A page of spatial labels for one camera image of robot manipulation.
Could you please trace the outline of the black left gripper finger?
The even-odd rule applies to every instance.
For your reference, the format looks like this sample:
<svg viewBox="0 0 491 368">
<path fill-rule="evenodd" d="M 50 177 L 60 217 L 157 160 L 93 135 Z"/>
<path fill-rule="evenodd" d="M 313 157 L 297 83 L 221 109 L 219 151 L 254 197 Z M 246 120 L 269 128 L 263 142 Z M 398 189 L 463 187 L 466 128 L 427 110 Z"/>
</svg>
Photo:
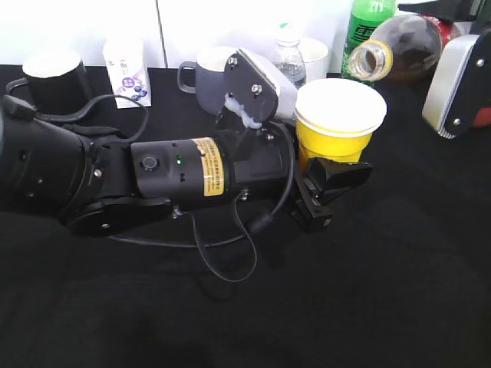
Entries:
<svg viewBox="0 0 491 368">
<path fill-rule="evenodd" d="M 308 160 L 303 178 L 315 199 L 336 199 L 365 184 L 372 171 L 370 163 L 341 163 L 315 157 Z"/>
</svg>

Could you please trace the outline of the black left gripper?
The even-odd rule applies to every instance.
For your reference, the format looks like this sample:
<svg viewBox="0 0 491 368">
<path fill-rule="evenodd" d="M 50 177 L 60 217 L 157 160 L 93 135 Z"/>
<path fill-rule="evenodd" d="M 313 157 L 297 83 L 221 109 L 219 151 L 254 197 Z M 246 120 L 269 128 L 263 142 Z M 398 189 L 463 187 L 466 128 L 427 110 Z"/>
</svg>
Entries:
<svg viewBox="0 0 491 368">
<path fill-rule="evenodd" d="M 141 196 L 188 210 L 229 203 L 242 190 L 251 200 L 279 199 L 295 157 L 291 145 L 289 131 L 271 123 L 262 130 L 133 143 L 130 152 Z M 325 230 L 333 217 L 301 179 L 292 184 L 283 210 L 304 232 Z"/>
</svg>

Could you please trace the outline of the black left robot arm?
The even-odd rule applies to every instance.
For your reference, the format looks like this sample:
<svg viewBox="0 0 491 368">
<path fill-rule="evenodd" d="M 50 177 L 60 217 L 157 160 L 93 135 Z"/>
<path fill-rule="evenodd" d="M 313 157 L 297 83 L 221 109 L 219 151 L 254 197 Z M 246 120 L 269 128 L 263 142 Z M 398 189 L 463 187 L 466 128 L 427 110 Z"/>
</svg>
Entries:
<svg viewBox="0 0 491 368">
<path fill-rule="evenodd" d="M 102 237 L 196 210 L 269 200 L 273 207 L 249 221 L 250 232 L 283 209 L 317 229 L 332 217 L 329 203 L 365 184 L 373 169 L 315 157 L 301 171 L 282 123 L 252 129 L 226 115 L 212 136 L 140 142 L 112 127 L 78 126 L 87 114 L 44 116 L 24 100 L 2 97 L 3 211 Z"/>
</svg>

